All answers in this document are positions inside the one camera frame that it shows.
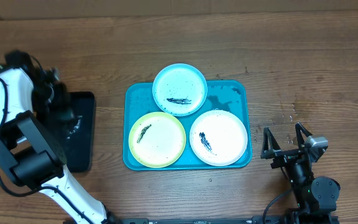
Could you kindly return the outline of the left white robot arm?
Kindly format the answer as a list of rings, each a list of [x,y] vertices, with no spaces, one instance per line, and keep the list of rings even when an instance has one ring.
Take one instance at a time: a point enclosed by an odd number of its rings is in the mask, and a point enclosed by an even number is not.
[[[0,64],[0,182],[51,198],[72,223],[119,223],[75,179],[92,165],[96,100],[70,92],[55,68],[13,50]]]

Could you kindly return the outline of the yellow-green plate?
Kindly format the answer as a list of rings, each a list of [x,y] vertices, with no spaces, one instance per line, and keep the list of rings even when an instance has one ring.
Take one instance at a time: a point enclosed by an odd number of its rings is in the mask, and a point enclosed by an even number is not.
[[[151,112],[133,124],[128,143],[137,162],[159,169],[172,165],[183,154],[186,132],[176,117],[164,112]]]

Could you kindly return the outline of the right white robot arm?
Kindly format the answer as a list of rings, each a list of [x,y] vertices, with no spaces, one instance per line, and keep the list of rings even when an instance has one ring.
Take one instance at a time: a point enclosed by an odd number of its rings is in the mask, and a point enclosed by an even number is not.
[[[275,197],[265,208],[261,217],[253,222],[261,223],[338,223],[332,216],[336,211],[340,184],[329,177],[315,177],[312,164],[317,162],[328,148],[328,140],[323,135],[313,135],[301,123],[296,123],[298,147],[281,150],[269,128],[264,128],[264,142],[261,159],[271,159],[273,169],[280,169],[291,188]],[[282,197],[293,193],[296,208],[288,208],[282,216],[268,216],[269,208]]]

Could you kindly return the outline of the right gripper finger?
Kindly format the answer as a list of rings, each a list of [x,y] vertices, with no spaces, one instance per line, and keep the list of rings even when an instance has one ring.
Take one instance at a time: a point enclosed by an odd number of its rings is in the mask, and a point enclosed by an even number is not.
[[[304,145],[305,140],[304,140],[303,136],[305,136],[307,138],[312,135],[300,122],[296,123],[295,131],[296,131],[296,140],[297,140],[298,146]]]
[[[264,138],[262,144],[261,159],[273,159],[281,151],[278,142],[274,138],[269,128],[264,128]]]

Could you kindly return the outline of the light blue plate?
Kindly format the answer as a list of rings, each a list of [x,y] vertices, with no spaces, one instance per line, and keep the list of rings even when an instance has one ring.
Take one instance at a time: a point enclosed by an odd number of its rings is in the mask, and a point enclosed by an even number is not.
[[[152,85],[157,106],[173,116],[188,116],[204,104],[208,87],[204,75],[194,66],[174,63],[158,72]]]

